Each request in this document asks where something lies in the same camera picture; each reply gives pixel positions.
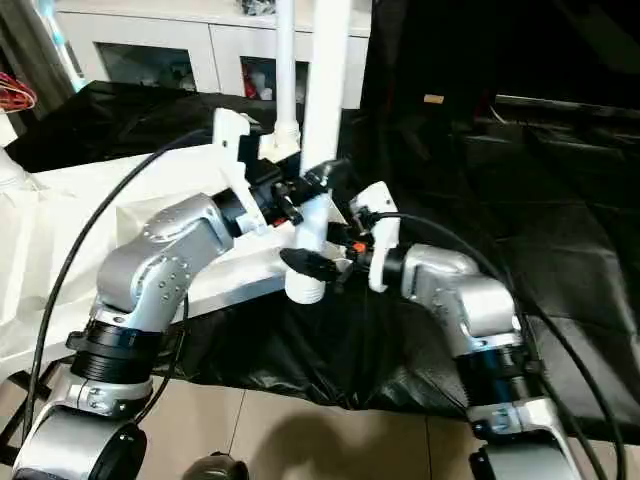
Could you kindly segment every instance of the black cloth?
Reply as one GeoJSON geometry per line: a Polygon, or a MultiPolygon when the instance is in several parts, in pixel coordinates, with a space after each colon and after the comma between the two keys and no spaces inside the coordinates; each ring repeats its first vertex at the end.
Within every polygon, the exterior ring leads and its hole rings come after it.
{"type": "MultiPolygon", "coordinates": [[[[33,172],[150,152],[210,127],[218,106],[273,123],[267,102],[96,82],[7,150],[33,172]]],[[[340,148],[362,185],[387,181],[401,211],[437,220],[492,260],[505,259],[585,360],[626,440],[640,443],[637,145],[585,131],[452,132],[437,118],[385,123],[346,112],[340,148]]],[[[410,223],[401,237],[455,247],[410,223]]],[[[561,397],[591,437],[609,439],[569,357],[533,323],[561,397]]],[[[193,382],[350,409],[464,416],[437,323],[394,292],[369,291],[362,278],[343,295],[329,289],[318,305],[295,305],[279,292],[198,317],[189,331],[181,367],[193,382]]]]}

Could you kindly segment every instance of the floor tile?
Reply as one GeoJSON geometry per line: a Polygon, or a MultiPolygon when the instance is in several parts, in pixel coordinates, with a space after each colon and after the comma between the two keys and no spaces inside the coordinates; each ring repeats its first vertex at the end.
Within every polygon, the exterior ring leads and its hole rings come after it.
{"type": "MultiPolygon", "coordinates": [[[[475,439],[464,422],[430,417],[428,419],[429,444],[431,446],[431,469],[433,480],[473,480],[468,457],[480,448],[483,442],[475,439]]],[[[585,480],[595,480],[595,475],[584,451],[577,440],[570,439],[585,480]]],[[[602,463],[608,478],[615,478],[616,457],[613,446],[607,442],[593,441],[591,444],[602,463]]],[[[627,478],[640,479],[640,447],[627,446],[627,478]]]]}
{"type": "Polygon", "coordinates": [[[200,457],[228,452],[242,395],[243,390],[172,380],[141,424],[149,443],[138,479],[179,479],[200,457]]]}
{"type": "Polygon", "coordinates": [[[424,417],[247,391],[231,454],[252,480],[428,479],[424,417]]]}
{"type": "Polygon", "coordinates": [[[472,434],[465,422],[429,417],[427,419],[433,480],[473,480],[469,455],[483,442],[472,434]]]}
{"type": "Polygon", "coordinates": [[[7,420],[26,395],[24,390],[9,381],[0,384],[0,428],[4,428],[7,420]]]}
{"type": "Polygon", "coordinates": [[[0,480],[11,480],[11,467],[0,465],[0,480]]]}
{"type": "MultiPolygon", "coordinates": [[[[571,448],[580,464],[582,471],[586,475],[585,480],[595,480],[591,463],[585,455],[580,443],[572,438],[570,439],[571,448]]],[[[608,442],[591,442],[596,455],[600,459],[602,468],[604,468],[607,478],[615,478],[616,475],[616,453],[613,444],[608,442]]],[[[640,479],[640,447],[627,446],[627,478],[629,480],[640,479]]]]}

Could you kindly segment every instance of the red wire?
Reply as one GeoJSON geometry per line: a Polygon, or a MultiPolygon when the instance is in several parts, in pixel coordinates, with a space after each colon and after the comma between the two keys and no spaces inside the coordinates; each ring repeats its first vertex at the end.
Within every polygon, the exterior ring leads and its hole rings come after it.
{"type": "Polygon", "coordinates": [[[5,112],[26,110],[36,104],[35,92],[20,80],[0,72],[0,82],[0,108],[5,112]]]}

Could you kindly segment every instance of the black wire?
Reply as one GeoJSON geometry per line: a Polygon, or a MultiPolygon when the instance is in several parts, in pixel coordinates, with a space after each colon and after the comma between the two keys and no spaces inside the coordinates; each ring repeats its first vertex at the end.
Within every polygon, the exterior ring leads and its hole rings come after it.
{"type": "Polygon", "coordinates": [[[53,313],[53,308],[55,306],[56,300],[58,298],[58,294],[60,293],[60,289],[62,288],[62,284],[64,283],[65,277],[71,268],[71,264],[76,257],[82,243],[86,239],[87,235],[91,228],[98,221],[98,218],[104,213],[104,211],[109,207],[111,202],[118,196],[118,194],[136,177],[140,172],[142,172],[145,168],[147,168],[154,160],[161,157],[163,154],[172,150],[174,148],[181,147],[188,143],[189,140],[193,139],[193,137],[197,135],[201,135],[205,130],[195,130],[193,132],[187,133],[186,135],[181,136],[180,138],[172,141],[171,143],[165,145],[160,148],[155,153],[149,155],[145,158],[139,165],[137,165],[131,172],[125,176],[118,185],[105,197],[105,199],[98,205],[95,212],[91,215],[87,223],[82,228],[75,242],[73,243],[71,249],[69,250],[69,254],[62,264],[62,268],[60,268],[60,273],[58,273],[58,277],[56,278],[55,283],[53,284],[53,288],[51,289],[51,293],[49,294],[49,298],[47,299],[47,304],[44,308],[44,313],[42,315],[42,322],[40,323],[40,329],[38,331],[38,338],[36,340],[35,351],[33,354],[33,364],[31,366],[31,378],[29,381],[29,391],[27,394],[27,405],[25,409],[24,416],[24,426],[22,430],[22,441],[27,438],[29,431],[31,430],[31,426],[33,425],[33,412],[35,409],[35,401],[36,401],[36,387],[38,385],[38,377],[40,376],[40,367],[42,365],[42,355],[44,353],[45,339],[47,337],[47,330],[49,329],[49,321],[51,320],[51,314],[53,313]]]}
{"type": "Polygon", "coordinates": [[[598,406],[600,407],[600,410],[602,411],[604,418],[609,424],[609,427],[611,428],[611,432],[613,434],[613,445],[616,451],[616,479],[626,480],[627,451],[624,447],[624,440],[622,439],[620,427],[618,426],[618,422],[615,419],[609,402],[604,397],[602,390],[600,390],[600,387],[598,387],[596,380],[593,378],[593,375],[591,375],[591,372],[589,372],[589,369],[578,355],[578,352],[576,352],[575,349],[571,346],[571,343],[569,343],[569,340],[567,340],[567,337],[564,336],[558,326],[553,323],[549,316],[533,300],[525,297],[525,305],[533,310],[534,315],[539,317],[544,322],[549,331],[553,334],[553,336],[556,337],[565,351],[569,354],[571,360],[573,360],[573,363],[580,371],[582,378],[584,378],[585,382],[587,382],[587,385],[593,393],[593,396],[596,399],[596,402],[598,403],[598,406]]]}
{"type": "MultiPolygon", "coordinates": [[[[569,340],[567,340],[567,338],[560,331],[560,329],[555,325],[555,323],[553,323],[553,321],[544,313],[544,311],[531,298],[529,298],[528,296],[522,298],[522,296],[516,294],[515,287],[513,286],[513,280],[511,279],[511,275],[507,273],[505,277],[505,275],[501,274],[501,272],[495,267],[495,265],[493,265],[493,263],[489,259],[487,259],[487,257],[485,257],[475,247],[470,245],[466,240],[464,240],[463,238],[461,238],[459,235],[452,232],[448,228],[444,227],[443,225],[440,225],[439,223],[436,223],[428,218],[420,217],[417,215],[411,215],[408,213],[401,213],[401,212],[374,213],[372,214],[372,218],[374,220],[379,220],[381,218],[401,218],[401,219],[412,220],[412,221],[427,225],[429,228],[437,231],[442,236],[462,246],[465,249],[465,253],[470,257],[472,257],[491,276],[493,276],[497,280],[503,280],[507,288],[510,290],[511,295],[514,298],[514,302],[516,305],[516,314],[518,314],[517,310],[519,309],[520,301],[525,300],[525,305],[527,305],[528,308],[533,310],[533,313],[544,322],[544,324],[547,326],[549,331],[560,342],[560,345],[564,348],[564,350],[567,352],[569,357],[571,357],[571,360],[573,361],[575,366],[578,368],[578,370],[580,371],[580,374],[582,375],[582,378],[584,378],[589,389],[591,390],[594,398],[596,399],[596,402],[598,403],[598,406],[600,407],[600,410],[603,413],[606,423],[611,428],[613,443],[616,451],[616,464],[617,464],[616,479],[626,480],[627,478],[626,450],[624,448],[624,441],[622,439],[620,427],[618,426],[618,422],[615,419],[611,406],[609,405],[608,401],[604,397],[602,391],[600,390],[600,387],[598,387],[598,384],[596,383],[595,379],[589,372],[589,369],[587,368],[587,366],[584,364],[584,362],[582,361],[578,353],[571,346],[571,343],[569,343],[569,340]]],[[[531,327],[528,319],[526,318],[526,315],[522,313],[522,318],[520,318],[520,315],[518,314],[518,319],[522,322],[523,326],[525,325],[527,326],[527,329],[530,330],[531,332],[530,334],[533,335],[533,328],[531,327]]],[[[569,421],[572,424],[572,428],[574,429],[576,437],[578,437],[578,439],[580,440],[580,437],[583,437],[584,433],[578,426],[575,418],[570,413],[567,406],[560,400],[560,398],[557,395],[556,397],[557,397],[559,409],[564,411],[564,416],[567,418],[567,420],[571,418],[571,420],[569,421]]],[[[589,447],[587,447],[587,449],[585,449],[585,453],[587,453],[587,456],[589,456],[589,453],[587,451],[588,448],[590,448],[590,445],[589,447]]],[[[596,472],[602,470],[602,465],[600,464],[599,461],[597,461],[597,464],[598,464],[597,467],[594,464],[594,470],[596,470],[596,472]]]]}
{"type": "Polygon", "coordinates": [[[169,363],[169,367],[167,368],[167,371],[164,374],[164,378],[162,379],[162,383],[160,384],[160,387],[158,387],[158,391],[136,417],[135,419],[136,425],[142,422],[142,420],[144,420],[145,417],[149,415],[149,412],[153,410],[153,407],[155,407],[156,403],[158,403],[158,400],[160,400],[160,397],[162,396],[165,389],[167,388],[167,385],[169,385],[169,381],[171,380],[171,378],[173,377],[173,374],[176,371],[176,366],[178,365],[178,360],[180,359],[180,353],[182,352],[182,345],[184,344],[184,338],[186,336],[186,322],[188,319],[189,319],[189,296],[187,295],[184,297],[184,308],[182,312],[182,326],[180,330],[180,335],[176,339],[176,344],[173,347],[173,355],[171,356],[171,362],[169,363]]]}
{"type": "Polygon", "coordinates": [[[567,421],[567,423],[575,433],[576,438],[578,439],[578,442],[580,442],[584,453],[587,455],[587,458],[589,459],[589,462],[591,463],[593,471],[595,472],[598,480],[607,480],[607,474],[604,472],[604,468],[602,468],[600,459],[598,459],[598,456],[596,455],[591,442],[589,442],[589,439],[580,428],[580,425],[578,425],[576,417],[571,414],[565,403],[560,399],[560,395],[558,395],[558,392],[555,390],[555,388],[553,388],[553,385],[551,385],[551,382],[549,382],[544,374],[540,375],[540,381],[542,382],[544,389],[547,391],[549,398],[551,398],[551,400],[553,400],[553,402],[558,407],[560,415],[564,417],[564,419],[567,421]]]}

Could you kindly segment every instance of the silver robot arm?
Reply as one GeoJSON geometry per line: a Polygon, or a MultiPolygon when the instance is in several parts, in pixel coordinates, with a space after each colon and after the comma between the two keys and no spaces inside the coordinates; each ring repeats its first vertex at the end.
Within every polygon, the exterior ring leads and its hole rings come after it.
{"type": "Polygon", "coordinates": [[[473,433],[488,442],[470,458],[476,478],[585,478],[554,403],[528,368],[504,285],[482,275],[469,257],[427,245],[406,252],[399,283],[402,296],[427,309],[444,330],[473,433]]]}
{"type": "Polygon", "coordinates": [[[14,478],[135,478],[146,437],[133,423],[152,393],[162,334],[194,277],[233,247],[225,218],[199,194],[155,215],[114,250],[77,350],[38,416],[14,465],[14,478]]]}

